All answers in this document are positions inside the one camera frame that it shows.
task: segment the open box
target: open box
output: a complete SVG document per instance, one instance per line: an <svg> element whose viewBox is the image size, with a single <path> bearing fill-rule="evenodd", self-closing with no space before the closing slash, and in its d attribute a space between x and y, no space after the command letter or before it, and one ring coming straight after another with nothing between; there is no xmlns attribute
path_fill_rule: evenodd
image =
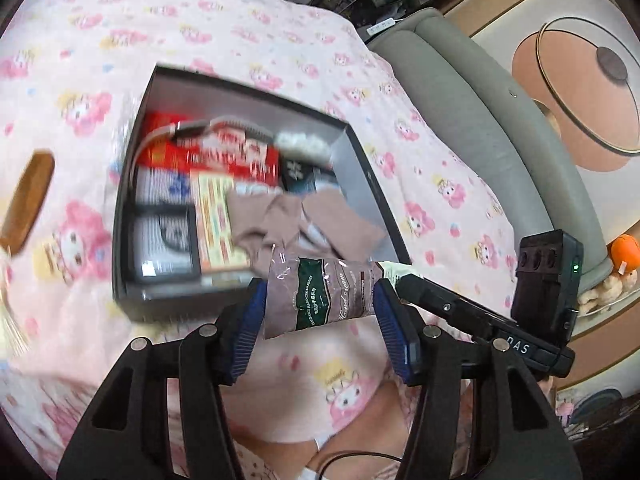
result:
<svg viewBox="0 0 640 480"><path fill-rule="evenodd" d="M333 171L348 205L362 218L386 231L371 255L373 261L409 264L410 259L380 185L353 129L345 122L275 94L217 77L156 66L146 88L127 147L118 188L113 227L113 297L136 321L216 316L229 304L247 300L251 272L202 274L197 251L187 272L173 276L140 276L135 271L136 224L149 215L183 216L194 234L194 206L149 206L136 203L136 184L126 176L134 165L148 110L183 114L194 119L236 116L268 129L304 132L324 139L331 147Z"/></svg>

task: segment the stuffed toy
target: stuffed toy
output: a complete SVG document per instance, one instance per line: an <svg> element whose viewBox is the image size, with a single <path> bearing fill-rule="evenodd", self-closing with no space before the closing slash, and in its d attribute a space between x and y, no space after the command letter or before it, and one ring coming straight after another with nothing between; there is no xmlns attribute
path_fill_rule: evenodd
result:
<svg viewBox="0 0 640 480"><path fill-rule="evenodd" d="M636 286L637 280L638 272L636 270L632 270L623 276L613 272L601 284L584 291L578 296L580 315L584 316L597 306L605 306L616 301L623 292L631 291Z"/></svg>

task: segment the red package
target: red package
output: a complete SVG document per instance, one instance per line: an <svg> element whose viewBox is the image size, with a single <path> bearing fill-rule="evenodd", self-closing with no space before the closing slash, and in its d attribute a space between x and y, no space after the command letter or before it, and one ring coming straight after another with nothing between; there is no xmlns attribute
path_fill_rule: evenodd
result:
<svg viewBox="0 0 640 480"><path fill-rule="evenodd" d="M182 115L148 112L145 114L143 135L160 126L189 121ZM147 168L191 173L193 170L225 173L238 180L278 185L278 150L259 140L249 139L244 131L221 128L217 132L190 139L159 140L146 148L138 164Z"/></svg>

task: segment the beige fabric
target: beige fabric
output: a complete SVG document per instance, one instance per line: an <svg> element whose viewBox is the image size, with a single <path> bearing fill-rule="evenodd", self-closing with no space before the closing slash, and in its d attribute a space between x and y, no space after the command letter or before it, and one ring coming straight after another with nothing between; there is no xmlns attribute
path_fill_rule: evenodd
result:
<svg viewBox="0 0 640 480"><path fill-rule="evenodd" d="M249 254L252 269L263 277L269 272L274 247L296 256L362 262L385 236L382 229L356 215L334 189L304 198L291 193L241 195L229 191L226 208L233 242ZM310 224L326 237L330 249L306 235L312 230ZM308 242L304 248L299 244L301 233Z"/></svg>

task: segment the wooden comb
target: wooden comb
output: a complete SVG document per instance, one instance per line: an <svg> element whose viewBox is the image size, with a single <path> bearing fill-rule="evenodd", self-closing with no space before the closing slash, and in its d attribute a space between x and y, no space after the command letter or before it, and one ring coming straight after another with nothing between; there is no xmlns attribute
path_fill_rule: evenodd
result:
<svg viewBox="0 0 640 480"><path fill-rule="evenodd" d="M0 247L15 256L24 247L47 195L55 161L51 152L33 152L0 228Z"/></svg>

